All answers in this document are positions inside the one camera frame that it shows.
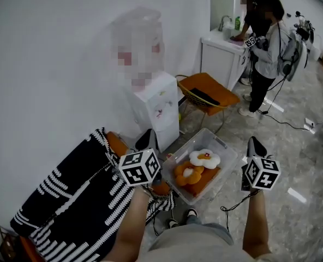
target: person's arm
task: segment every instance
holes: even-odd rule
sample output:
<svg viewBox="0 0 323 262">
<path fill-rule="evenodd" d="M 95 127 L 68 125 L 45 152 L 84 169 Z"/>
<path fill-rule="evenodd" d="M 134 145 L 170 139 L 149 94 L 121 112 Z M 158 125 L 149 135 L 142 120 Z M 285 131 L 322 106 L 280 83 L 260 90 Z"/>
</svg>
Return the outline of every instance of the person's arm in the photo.
<svg viewBox="0 0 323 262">
<path fill-rule="evenodd" d="M 259 49 L 257 46 L 253 46 L 253 53 L 260 59 L 268 63 L 274 63 L 279 57 L 279 31 L 278 29 L 272 32 L 271 40 L 268 45 L 268 50 Z"/>
<path fill-rule="evenodd" d="M 247 23 L 244 23 L 242 32 L 239 35 L 235 36 L 235 37 L 231 37 L 231 40 L 233 40 L 233 41 L 243 41 L 244 38 L 245 38 L 245 33 L 247 32 L 249 27 L 250 27 L 250 25 L 248 25 Z"/>
<path fill-rule="evenodd" d="M 145 231 L 149 195 L 136 187 L 127 213 L 120 225 L 112 250 L 103 259 L 113 262 L 134 262 L 139 256 Z"/>
<path fill-rule="evenodd" d="M 243 250 L 253 258 L 271 253 L 268 248 L 268 225 L 265 196 L 262 190 L 250 198 L 248 219 L 244 231 Z"/>
</svg>

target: chair seat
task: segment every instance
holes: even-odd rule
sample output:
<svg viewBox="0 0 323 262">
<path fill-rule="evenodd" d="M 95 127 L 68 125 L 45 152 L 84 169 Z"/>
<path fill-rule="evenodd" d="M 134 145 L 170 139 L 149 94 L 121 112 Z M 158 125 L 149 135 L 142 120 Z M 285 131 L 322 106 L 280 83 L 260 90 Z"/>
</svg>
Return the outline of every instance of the chair seat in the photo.
<svg viewBox="0 0 323 262">
<path fill-rule="evenodd" d="M 184 87 L 181 88 L 183 94 L 192 102 L 192 104 L 197 106 L 197 108 L 203 112 L 206 112 L 209 116 L 222 111 L 224 108 L 227 108 L 230 105 L 240 102 L 237 95 L 229 91 L 223 85 L 219 84 L 207 73 L 199 73 L 189 76 L 181 80 L 180 84 Z M 194 88 L 197 88 L 203 93 L 209 95 L 212 99 L 220 102 L 220 105 L 215 107 L 207 105 L 204 102 L 200 102 L 200 100 L 196 99 L 189 93 L 189 91 Z"/>
</svg>

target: white jacket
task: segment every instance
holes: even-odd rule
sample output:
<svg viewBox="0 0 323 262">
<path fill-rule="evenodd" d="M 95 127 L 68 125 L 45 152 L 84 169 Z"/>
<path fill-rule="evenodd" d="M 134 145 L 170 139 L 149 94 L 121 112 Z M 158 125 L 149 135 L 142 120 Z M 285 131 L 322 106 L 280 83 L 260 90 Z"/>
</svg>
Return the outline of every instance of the white jacket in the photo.
<svg viewBox="0 0 323 262">
<path fill-rule="evenodd" d="M 286 47 L 289 43 L 289 30 L 284 25 L 283 21 L 279 21 L 281 47 L 280 54 L 284 55 Z M 255 68 L 262 76 L 275 79 L 278 76 L 278 59 L 279 56 L 279 29 L 277 23 L 272 25 L 267 32 L 266 39 L 268 40 L 268 50 L 259 49 L 253 46 L 253 53 L 259 58 Z"/>
</svg>

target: white vanity cabinet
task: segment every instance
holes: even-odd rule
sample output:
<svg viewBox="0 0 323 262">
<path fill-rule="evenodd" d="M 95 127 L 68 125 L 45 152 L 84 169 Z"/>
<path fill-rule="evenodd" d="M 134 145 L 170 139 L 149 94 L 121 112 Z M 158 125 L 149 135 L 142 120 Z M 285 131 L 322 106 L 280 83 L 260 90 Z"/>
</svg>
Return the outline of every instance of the white vanity cabinet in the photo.
<svg viewBox="0 0 323 262">
<path fill-rule="evenodd" d="M 232 90 L 249 63 L 249 49 L 227 39 L 217 29 L 201 39 L 201 71 Z"/>
</svg>

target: white shoe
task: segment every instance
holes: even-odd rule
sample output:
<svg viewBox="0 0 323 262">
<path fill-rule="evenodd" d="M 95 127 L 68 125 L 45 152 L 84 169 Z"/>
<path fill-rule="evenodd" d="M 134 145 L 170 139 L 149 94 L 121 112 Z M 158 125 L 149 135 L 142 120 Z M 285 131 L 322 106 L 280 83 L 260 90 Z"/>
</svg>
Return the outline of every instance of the white shoe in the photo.
<svg viewBox="0 0 323 262">
<path fill-rule="evenodd" d="M 247 86 L 250 86 L 250 80 L 249 78 L 240 78 L 240 83 L 243 84 L 243 85 L 247 85 Z"/>
<path fill-rule="evenodd" d="M 252 101 L 250 94 L 244 94 L 243 95 L 243 98 L 244 98 L 245 101 L 248 101 L 248 102 L 251 102 Z"/>
<path fill-rule="evenodd" d="M 242 116 L 249 116 L 249 117 L 252 117 L 252 118 L 256 117 L 256 114 L 254 112 L 251 112 L 251 111 L 243 109 L 243 108 L 239 108 L 238 112 Z"/>
</svg>

